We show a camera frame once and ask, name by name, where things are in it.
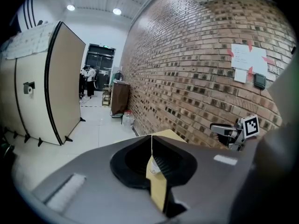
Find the white tiled floor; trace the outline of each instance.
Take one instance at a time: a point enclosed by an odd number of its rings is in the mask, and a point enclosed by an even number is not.
[[[36,139],[24,143],[24,137],[13,139],[13,134],[7,132],[19,156],[17,176],[25,187],[34,189],[49,174],[88,150],[136,137],[121,125],[121,119],[110,117],[110,107],[102,107],[101,99],[101,92],[96,91],[95,97],[81,104],[81,117],[86,122],[79,122],[69,136],[73,142],[66,141],[62,146],[43,142],[38,147]]]

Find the brown cloth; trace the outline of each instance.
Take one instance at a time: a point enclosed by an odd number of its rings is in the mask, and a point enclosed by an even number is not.
[[[112,115],[124,113],[127,107],[130,84],[124,81],[114,81],[111,101]]]

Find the white wall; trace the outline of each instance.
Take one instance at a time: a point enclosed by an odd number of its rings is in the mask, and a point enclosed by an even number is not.
[[[63,22],[86,43],[81,67],[85,64],[85,57],[90,43],[106,45],[115,48],[113,67],[119,67],[122,51],[128,36],[129,24],[106,21],[100,18],[66,16]]]
[[[31,25],[34,27],[33,15],[31,10],[31,0],[25,0],[24,4],[25,4],[25,16],[26,16],[28,27],[30,29]],[[29,15],[28,15],[27,4],[29,4]],[[33,0],[33,14],[34,14],[36,25],[40,20],[43,20],[44,22],[45,21],[52,22],[52,21],[58,21],[62,19],[64,10],[65,7],[61,2],[61,0]],[[21,31],[27,30],[27,26],[24,18],[23,5],[20,6],[17,15],[18,15]]]

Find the person in white shirt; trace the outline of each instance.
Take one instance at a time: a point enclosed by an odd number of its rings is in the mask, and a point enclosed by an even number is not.
[[[87,76],[86,72],[87,66],[83,67],[80,73],[80,79],[79,79],[79,94],[84,94],[85,90],[85,78]]]
[[[87,73],[87,95],[91,97],[91,95],[94,95],[94,92],[93,92],[93,79],[94,79],[94,76],[95,76],[95,70],[94,68],[91,66],[90,69],[89,69],[89,72]]]

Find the yellow board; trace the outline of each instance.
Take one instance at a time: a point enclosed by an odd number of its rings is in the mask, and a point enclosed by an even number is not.
[[[167,138],[185,142],[185,140],[183,140],[181,137],[179,137],[177,134],[175,134],[171,129],[153,133],[152,136],[153,135],[164,136]],[[153,160],[153,156],[150,157],[148,165],[146,167],[146,178],[150,180],[151,199],[154,201],[154,203],[157,205],[157,207],[161,211],[163,211],[165,198],[166,198],[167,180],[164,177],[164,175],[162,174],[162,172],[160,172],[158,174],[153,174],[150,171],[152,160]]]

